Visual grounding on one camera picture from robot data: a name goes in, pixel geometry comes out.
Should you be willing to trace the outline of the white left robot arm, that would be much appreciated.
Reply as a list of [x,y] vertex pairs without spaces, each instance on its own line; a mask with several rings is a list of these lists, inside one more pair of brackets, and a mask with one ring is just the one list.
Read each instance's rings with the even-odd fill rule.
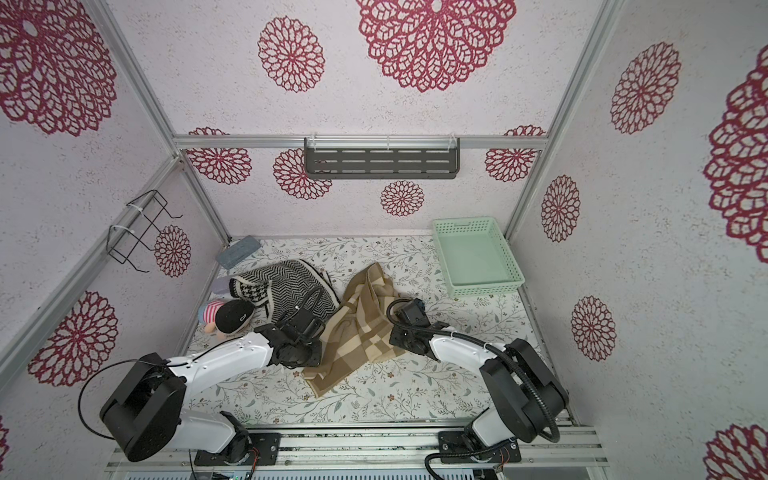
[[270,365],[315,367],[322,358],[324,320],[297,308],[276,323],[187,357],[147,354],[103,405],[99,418],[131,462],[164,449],[204,451],[239,464],[253,450],[248,429],[231,413],[193,411],[191,398],[227,379]]

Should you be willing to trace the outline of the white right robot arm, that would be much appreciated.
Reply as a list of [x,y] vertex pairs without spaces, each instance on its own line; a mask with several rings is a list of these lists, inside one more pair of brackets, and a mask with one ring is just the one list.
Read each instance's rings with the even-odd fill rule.
[[418,298],[393,301],[386,318],[392,324],[391,345],[481,378],[491,405],[465,429],[470,449],[499,448],[508,440],[561,440],[557,416],[567,409],[569,396],[529,342],[495,344],[444,322],[432,323]]

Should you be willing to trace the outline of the brown checked scarf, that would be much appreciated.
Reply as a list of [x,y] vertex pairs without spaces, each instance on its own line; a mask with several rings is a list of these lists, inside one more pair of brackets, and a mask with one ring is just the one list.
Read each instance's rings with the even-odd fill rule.
[[347,285],[339,310],[320,336],[322,360],[306,367],[302,377],[319,398],[369,363],[395,359],[405,350],[390,345],[389,304],[398,299],[392,279],[381,265],[372,263]]

